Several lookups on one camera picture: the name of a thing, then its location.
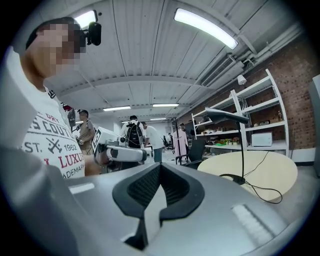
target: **microwave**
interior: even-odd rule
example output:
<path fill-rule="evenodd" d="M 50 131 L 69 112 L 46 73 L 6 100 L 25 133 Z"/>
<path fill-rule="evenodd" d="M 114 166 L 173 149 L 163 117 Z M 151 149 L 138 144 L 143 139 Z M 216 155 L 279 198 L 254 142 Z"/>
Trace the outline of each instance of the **microwave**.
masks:
<path fill-rule="evenodd" d="M 271 147 L 272 132 L 262 132 L 262 133 L 252 134 L 251 145 L 253 147 Z"/>

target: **brick wall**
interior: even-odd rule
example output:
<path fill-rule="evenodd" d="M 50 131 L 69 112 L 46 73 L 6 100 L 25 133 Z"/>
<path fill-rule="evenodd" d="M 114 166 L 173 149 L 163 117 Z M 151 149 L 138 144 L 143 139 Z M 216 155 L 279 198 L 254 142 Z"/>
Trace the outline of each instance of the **brick wall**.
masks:
<path fill-rule="evenodd" d="M 290 149 L 308 149 L 315 147 L 316 131 L 312 103 L 309 97 L 308 86 L 312 78 L 320 74 L 320 63 L 318 56 L 305 36 L 300 36 L 283 49 L 277 52 L 263 63 L 245 75 L 246 86 L 250 86 L 267 76 L 266 69 L 269 69 L 278 89 L 281 93 L 289 126 L 289 147 Z M 203 111 L 205 107 L 229 97 L 230 91 L 239 92 L 244 87 L 237 82 L 219 91 L 211 98 L 195 107 L 192 111 L 179 118 L 178 122 L 188 123 L 192 117 L 191 113 Z M 265 90 L 247 99 L 248 106 L 265 102 L 274 97 L 272 89 Z M 272 119 L 278 112 L 279 106 L 274 106 L 251 114 L 252 123 L 259 123 Z M 283 127 L 270 129 L 273 132 L 273 139 L 285 138 Z"/>

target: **black backpack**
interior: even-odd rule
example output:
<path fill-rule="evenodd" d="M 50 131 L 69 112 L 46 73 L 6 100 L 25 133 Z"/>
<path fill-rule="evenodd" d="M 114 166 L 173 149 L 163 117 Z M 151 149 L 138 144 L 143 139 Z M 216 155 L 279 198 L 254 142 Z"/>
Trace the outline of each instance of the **black backpack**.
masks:
<path fill-rule="evenodd" d="M 129 148 L 140 149 L 143 142 L 143 133 L 139 127 L 140 122 L 137 124 L 129 123 L 126 127 L 129 127 L 126 134 Z"/>

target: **person in white shirt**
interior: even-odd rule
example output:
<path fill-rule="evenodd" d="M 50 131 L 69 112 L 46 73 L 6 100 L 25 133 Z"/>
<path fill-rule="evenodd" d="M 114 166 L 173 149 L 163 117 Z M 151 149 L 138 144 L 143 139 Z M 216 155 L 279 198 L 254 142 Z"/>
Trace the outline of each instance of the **person in white shirt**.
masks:
<path fill-rule="evenodd" d="M 143 124 L 143 128 L 145 130 L 145 143 L 144 146 L 146 147 L 149 142 L 153 147 L 153 160 L 154 162 L 162 162 L 162 148 L 163 148 L 163 140 L 159 133 L 157 132 L 156 128 L 153 126 L 147 125 L 146 122 L 141 122 Z"/>
<path fill-rule="evenodd" d="M 0 123 L 0 145 L 36 155 L 58 167 L 65 179 L 100 174 L 101 165 L 108 163 L 103 154 L 98 159 L 82 154 L 59 103 L 44 86 L 46 78 L 79 59 L 85 47 L 85 34 L 73 18 L 49 20 L 31 33 L 24 54 L 7 49 L 1 70 L 0 114 L 5 123 Z"/>
<path fill-rule="evenodd" d="M 135 124 L 135 125 L 137 125 L 137 124 L 138 124 L 138 118 L 137 118 L 137 116 L 136 116 L 136 115 L 130 116 L 130 122 L 124 123 L 124 125 L 122 126 L 121 131 L 120 131 L 120 136 L 121 136 L 121 137 L 126 137 L 126 136 L 127 136 L 128 130 L 129 130 L 129 128 L 130 128 L 130 127 L 128 126 L 128 124 Z M 145 130 L 144 130 L 144 126 L 142 125 L 141 122 L 139 123 L 139 127 L 140 127 L 140 129 L 141 129 L 141 131 L 142 131 L 142 136 L 145 137 L 145 136 L 146 136 L 146 133 L 145 133 Z M 134 148 L 135 148 L 135 149 L 144 149 L 144 145 L 143 145 L 143 143 L 142 143 L 142 144 L 140 144 L 140 145 L 136 145 Z"/>

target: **fluorescent light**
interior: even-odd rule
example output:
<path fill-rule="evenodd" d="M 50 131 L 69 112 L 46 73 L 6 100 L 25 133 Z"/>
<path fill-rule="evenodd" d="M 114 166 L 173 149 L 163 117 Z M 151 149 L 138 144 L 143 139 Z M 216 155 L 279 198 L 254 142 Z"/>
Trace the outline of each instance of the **fluorescent light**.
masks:
<path fill-rule="evenodd" d="M 157 107 L 178 107 L 179 104 L 178 103 L 170 103 L 170 104 L 153 104 L 154 108 Z"/>
<path fill-rule="evenodd" d="M 226 31 L 224 31 L 217 25 L 213 24 L 211 21 L 202 18 L 201 16 L 196 15 L 193 12 L 179 8 L 175 12 L 174 20 L 176 20 L 177 22 L 188 24 L 199 30 L 207 32 L 211 36 L 220 40 L 222 43 L 224 43 L 232 50 L 236 48 L 236 46 L 238 45 L 238 42 L 234 40 L 233 37 L 229 35 Z"/>
<path fill-rule="evenodd" d="M 83 29 L 87 26 L 89 26 L 90 22 L 95 22 L 96 21 L 96 15 L 95 12 L 93 10 L 88 11 L 76 18 L 74 18 L 76 20 L 76 22 L 78 22 L 80 24 L 80 27 Z"/>
<path fill-rule="evenodd" d="M 130 106 L 117 106 L 117 107 L 104 108 L 103 111 L 129 110 L 129 109 L 131 109 Z"/>
<path fill-rule="evenodd" d="M 156 120 L 166 120 L 166 118 L 151 118 L 150 121 L 156 121 Z"/>

